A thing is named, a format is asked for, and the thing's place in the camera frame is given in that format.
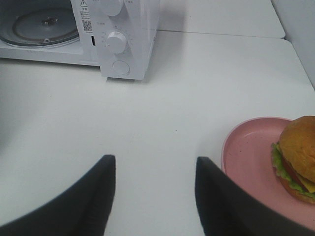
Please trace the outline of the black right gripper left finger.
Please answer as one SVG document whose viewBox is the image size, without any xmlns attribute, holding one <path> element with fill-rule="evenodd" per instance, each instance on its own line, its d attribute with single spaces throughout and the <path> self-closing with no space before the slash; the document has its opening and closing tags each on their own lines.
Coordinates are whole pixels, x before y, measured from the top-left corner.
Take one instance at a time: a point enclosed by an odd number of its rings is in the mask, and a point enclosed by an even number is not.
<svg viewBox="0 0 315 236">
<path fill-rule="evenodd" d="M 2 236 L 102 236 L 115 196 L 116 161 L 104 155 L 66 191 L 0 228 Z"/>
</svg>

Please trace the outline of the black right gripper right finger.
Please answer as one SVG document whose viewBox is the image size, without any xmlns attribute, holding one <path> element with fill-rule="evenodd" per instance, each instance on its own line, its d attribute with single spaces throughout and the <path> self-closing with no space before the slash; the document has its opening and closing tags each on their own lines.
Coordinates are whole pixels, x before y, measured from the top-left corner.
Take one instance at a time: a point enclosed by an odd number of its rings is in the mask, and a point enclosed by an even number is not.
<svg viewBox="0 0 315 236">
<path fill-rule="evenodd" d="M 313 236 L 235 184 L 210 158 L 198 157 L 195 201 L 207 236 Z"/>
</svg>

